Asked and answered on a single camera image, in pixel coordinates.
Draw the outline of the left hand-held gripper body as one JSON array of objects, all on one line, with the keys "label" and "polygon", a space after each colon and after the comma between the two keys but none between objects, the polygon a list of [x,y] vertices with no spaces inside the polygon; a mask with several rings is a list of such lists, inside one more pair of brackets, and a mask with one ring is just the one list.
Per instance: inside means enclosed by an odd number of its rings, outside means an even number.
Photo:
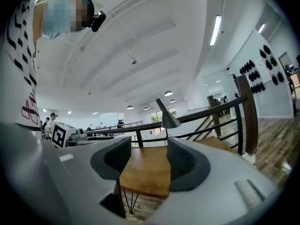
[{"label": "left hand-held gripper body", "polygon": [[66,148],[75,144],[87,135],[82,128],[75,128],[62,122],[55,122],[51,141],[56,148]]}]

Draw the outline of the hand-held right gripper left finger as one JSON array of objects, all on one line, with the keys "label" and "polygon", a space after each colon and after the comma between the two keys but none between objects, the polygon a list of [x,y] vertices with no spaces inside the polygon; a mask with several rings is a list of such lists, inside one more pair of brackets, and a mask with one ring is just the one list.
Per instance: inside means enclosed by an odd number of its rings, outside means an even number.
[{"label": "hand-held right gripper left finger", "polygon": [[67,206],[64,225],[127,225],[120,175],[131,138],[57,149],[56,179]]}]

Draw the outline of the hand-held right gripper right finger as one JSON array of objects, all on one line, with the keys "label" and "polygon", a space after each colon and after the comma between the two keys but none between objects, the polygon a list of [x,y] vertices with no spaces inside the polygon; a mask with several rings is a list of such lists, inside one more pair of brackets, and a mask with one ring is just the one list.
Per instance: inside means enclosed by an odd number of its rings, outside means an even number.
[{"label": "hand-held right gripper right finger", "polygon": [[241,155],[169,138],[169,195],[152,225],[253,225],[280,196],[280,189]]}]

